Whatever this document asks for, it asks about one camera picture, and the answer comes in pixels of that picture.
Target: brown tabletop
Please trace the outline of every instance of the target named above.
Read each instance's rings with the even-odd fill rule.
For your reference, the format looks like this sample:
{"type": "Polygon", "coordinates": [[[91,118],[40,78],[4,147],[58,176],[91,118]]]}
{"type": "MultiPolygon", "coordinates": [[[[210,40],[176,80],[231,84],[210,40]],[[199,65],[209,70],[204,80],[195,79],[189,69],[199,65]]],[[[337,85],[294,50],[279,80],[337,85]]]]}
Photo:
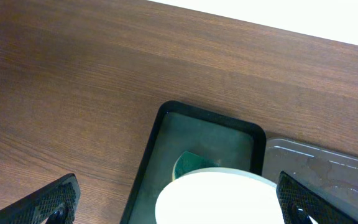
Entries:
{"type": "Polygon", "coordinates": [[[358,46],[144,0],[0,1],[0,209],[74,172],[75,223],[119,223],[168,100],[358,156],[358,46]]]}

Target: gray tray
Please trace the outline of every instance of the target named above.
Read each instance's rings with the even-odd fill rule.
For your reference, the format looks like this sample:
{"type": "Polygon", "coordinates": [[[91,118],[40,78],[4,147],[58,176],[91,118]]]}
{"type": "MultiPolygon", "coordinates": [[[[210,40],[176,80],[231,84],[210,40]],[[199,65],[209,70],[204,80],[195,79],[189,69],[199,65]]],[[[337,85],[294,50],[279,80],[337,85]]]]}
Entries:
{"type": "Polygon", "coordinates": [[[262,176],[292,174],[358,207],[358,158],[289,139],[269,139],[262,176]]]}

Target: green object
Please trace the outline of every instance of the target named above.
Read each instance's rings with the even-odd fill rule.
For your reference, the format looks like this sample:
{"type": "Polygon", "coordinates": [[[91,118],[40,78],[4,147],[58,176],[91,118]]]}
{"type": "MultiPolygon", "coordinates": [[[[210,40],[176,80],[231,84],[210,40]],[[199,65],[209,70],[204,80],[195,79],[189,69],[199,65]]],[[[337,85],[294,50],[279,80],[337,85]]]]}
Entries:
{"type": "Polygon", "coordinates": [[[188,172],[210,167],[218,167],[218,165],[201,156],[197,156],[194,153],[185,151],[173,166],[172,180],[175,180],[188,172]]]}

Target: tray rim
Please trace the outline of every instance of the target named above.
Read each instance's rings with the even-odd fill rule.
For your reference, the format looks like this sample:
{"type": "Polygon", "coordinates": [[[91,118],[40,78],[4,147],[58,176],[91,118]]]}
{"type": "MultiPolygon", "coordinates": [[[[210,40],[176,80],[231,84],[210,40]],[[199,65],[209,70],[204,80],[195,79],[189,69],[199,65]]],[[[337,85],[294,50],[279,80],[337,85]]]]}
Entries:
{"type": "Polygon", "coordinates": [[[184,103],[180,103],[179,101],[167,101],[163,103],[158,109],[153,128],[151,130],[149,140],[147,141],[147,145],[143,154],[143,158],[140,162],[135,181],[132,185],[127,204],[121,217],[120,224],[127,224],[129,222],[132,209],[137,198],[137,193],[140,189],[140,185],[142,184],[144,174],[149,164],[149,160],[151,158],[162,121],[164,116],[170,112],[175,112],[192,118],[219,124],[221,126],[236,129],[249,134],[254,141],[251,155],[250,172],[262,176],[266,148],[266,135],[264,130],[259,125],[228,117],[212,111],[204,110],[195,106],[190,106],[184,103]]]}

